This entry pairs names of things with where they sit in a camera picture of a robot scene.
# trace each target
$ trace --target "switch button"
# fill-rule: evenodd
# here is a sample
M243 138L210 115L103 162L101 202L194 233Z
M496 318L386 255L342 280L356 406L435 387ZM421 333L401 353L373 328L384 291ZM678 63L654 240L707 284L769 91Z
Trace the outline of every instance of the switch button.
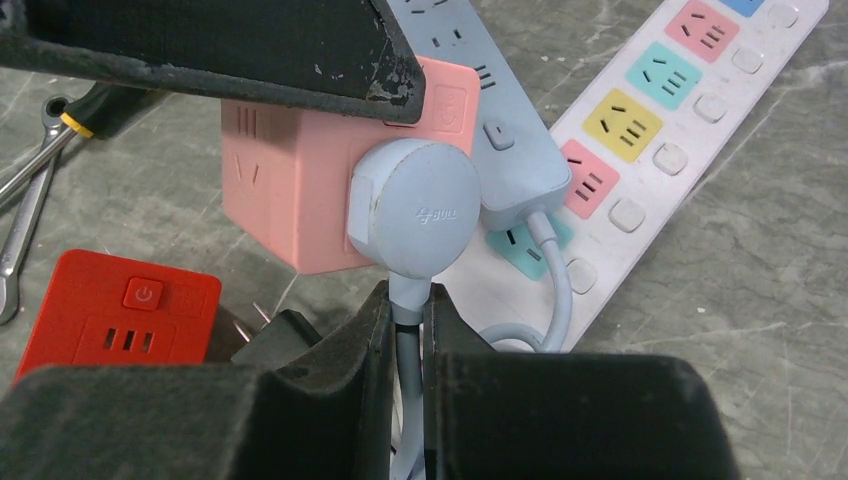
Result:
M785 4L771 7L769 16L774 23L783 28L792 28L798 22L798 11Z
M654 165L672 177L680 173L687 163L689 163L689 156L673 143L666 143L654 154Z
M492 147L501 152L515 145L515 137L510 135L506 126L498 121L490 121L483 124L483 131L492 142Z
M763 56L750 48L742 47L733 55L733 64L739 70L753 75L763 66Z
M598 272L582 258L576 258L568 264L568 278L571 279L571 289L577 295L584 295L595 286Z
M718 123L727 113L727 102L718 95L708 93L698 99L695 104L695 113L710 123Z
M624 233L633 233L645 221L645 211L633 200L620 200L610 211L610 221Z
M162 298L162 282L146 278L133 278L124 295L124 306L137 310L156 310L159 299Z

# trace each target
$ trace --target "printed logo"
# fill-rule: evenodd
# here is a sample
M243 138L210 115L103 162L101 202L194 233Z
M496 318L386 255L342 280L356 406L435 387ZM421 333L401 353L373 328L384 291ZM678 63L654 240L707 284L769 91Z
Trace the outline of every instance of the printed logo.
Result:
M465 113L465 90L447 85L436 86L434 100L434 128L440 132L462 131L462 116Z
M442 222L445 220L456 220L456 210L428 210L422 208L415 214L421 225L427 225L430 222Z

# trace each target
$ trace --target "wrench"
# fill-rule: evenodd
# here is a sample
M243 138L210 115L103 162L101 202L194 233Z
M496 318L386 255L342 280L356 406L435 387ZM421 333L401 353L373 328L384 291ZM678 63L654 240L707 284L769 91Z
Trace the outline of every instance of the wrench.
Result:
M42 105L41 123L44 125L42 151L67 129L59 117L68 103L70 103L68 98L56 96L49 98ZM18 211L15 213L6 243L0 250L0 325L8 323L18 312L19 270L35 230L35 224L38 223L38 217L41 215L44 197L47 196L56 160L60 155L61 150L57 150L30 180Z

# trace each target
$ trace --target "red power button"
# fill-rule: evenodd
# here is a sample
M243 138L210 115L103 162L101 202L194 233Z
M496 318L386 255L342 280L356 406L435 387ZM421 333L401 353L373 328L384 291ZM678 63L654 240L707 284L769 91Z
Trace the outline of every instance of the red power button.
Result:
M139 310L156 310L162 297L162 288L162 282L133 278L127 287L127 294L124 295L124 306Z

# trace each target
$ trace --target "screwdriver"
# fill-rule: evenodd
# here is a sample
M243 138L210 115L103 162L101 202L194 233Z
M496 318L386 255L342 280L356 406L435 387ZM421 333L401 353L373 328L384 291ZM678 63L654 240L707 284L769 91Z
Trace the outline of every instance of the screwdriver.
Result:
M6 202L74 137L82 135L86 138L97 138L115 117L138 104L148 92L149 90L140 88L97 82L82 98L65 105L62 112L52 112L61 113L62 122L68 128L63 129L50 144L0 187L0 204Z

